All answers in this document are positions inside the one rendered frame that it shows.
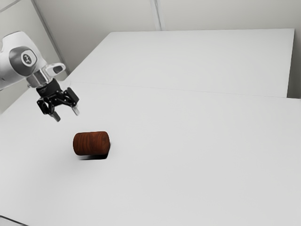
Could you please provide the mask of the brown wooden mug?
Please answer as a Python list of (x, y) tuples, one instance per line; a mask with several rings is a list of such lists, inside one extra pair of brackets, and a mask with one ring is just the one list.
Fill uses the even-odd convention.
[(81, 132), (73, 138), (73, 150), (78, 156), (107, 155), (110, 150), (110, 138), (106, 131)]

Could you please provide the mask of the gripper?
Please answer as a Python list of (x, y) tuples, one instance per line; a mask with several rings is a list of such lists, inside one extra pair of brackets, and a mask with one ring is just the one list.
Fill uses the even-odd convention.
[(61, 120), (58, 113), (55, 111), (55, 100), (58, 105), (69, 106), (76, 116), (79, 116), (78, 102), (79, 97), (75, 94), (71, 87), (62, 91), (61, 87), (56, 79), (46, 84), (43, 87), (36, 88), (40, 98), (37, 104), (44, 115), (49, 115), (54, 118), (57, 122)]

